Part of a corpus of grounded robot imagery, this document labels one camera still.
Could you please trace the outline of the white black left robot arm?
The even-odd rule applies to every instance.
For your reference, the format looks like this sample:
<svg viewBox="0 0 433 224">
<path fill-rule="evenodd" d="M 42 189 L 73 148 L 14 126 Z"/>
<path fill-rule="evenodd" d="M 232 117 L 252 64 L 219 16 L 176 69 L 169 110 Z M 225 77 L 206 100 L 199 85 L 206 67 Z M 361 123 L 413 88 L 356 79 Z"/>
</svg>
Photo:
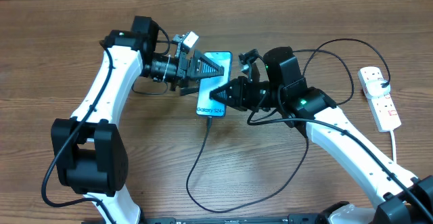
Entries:
<svg viewBox="0 0 433 224">
<path fill-rule="evenodd" d="M 126 187 L 129 160 L 118 124 L 138 77 L 195 93 L 189 82 L 223 78 L 229 67 L 195 50 L 198 36 L 188 32 L 167 45 L 177 51 L 156 52 L 162 28 L 150 17 L 135 16 L 130 30 L 112 30 L 100 45 L 101 67 L 80 106 L 70 118 L 51 126 L 54 158 L 41 184 L 41 197 L 55 208 L 91 202 L 104 223 L 145 223 L 144 213 Z"/>
</svg>

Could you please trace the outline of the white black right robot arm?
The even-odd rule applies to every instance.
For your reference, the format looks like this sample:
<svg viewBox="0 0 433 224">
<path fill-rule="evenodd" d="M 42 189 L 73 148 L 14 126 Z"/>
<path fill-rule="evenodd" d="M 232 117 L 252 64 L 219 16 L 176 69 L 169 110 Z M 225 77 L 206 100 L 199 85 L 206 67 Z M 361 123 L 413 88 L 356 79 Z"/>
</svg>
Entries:
<svg viewBox="0 0 433 224">
<path fill-rule="evenodd" d="M 261 58 L 268 80 L 240 76 L 210 97 L 240 111 L 276 108 L 287 126 L 323 148 L 362 188 L 371 208 L 339 202 L 319 213 L 316 223 L 431 223 L 432 177 L 419 179 L 382 153 L 358 131 L 337 103 L 309 87 L 291 47 Z"/>
</svg>

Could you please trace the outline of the blue Galaxy smartphone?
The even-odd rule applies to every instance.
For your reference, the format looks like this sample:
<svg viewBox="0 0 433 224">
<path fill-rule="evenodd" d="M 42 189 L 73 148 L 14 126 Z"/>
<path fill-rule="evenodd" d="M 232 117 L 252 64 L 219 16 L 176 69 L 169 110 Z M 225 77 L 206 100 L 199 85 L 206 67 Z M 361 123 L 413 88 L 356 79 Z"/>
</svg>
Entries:
<svg viewBox="0 0 433 224">
<path fill-rule="evenodd" d="M 224 68 L 223 76 L 200 81 L 196 114 L 198 116 L 224 117 L 226 105 L 210 98 L 210 92 L 230 81 L 233 55 L 230 51 L 208 51 L 204 55 L 215 64 Z"/>
</svg>

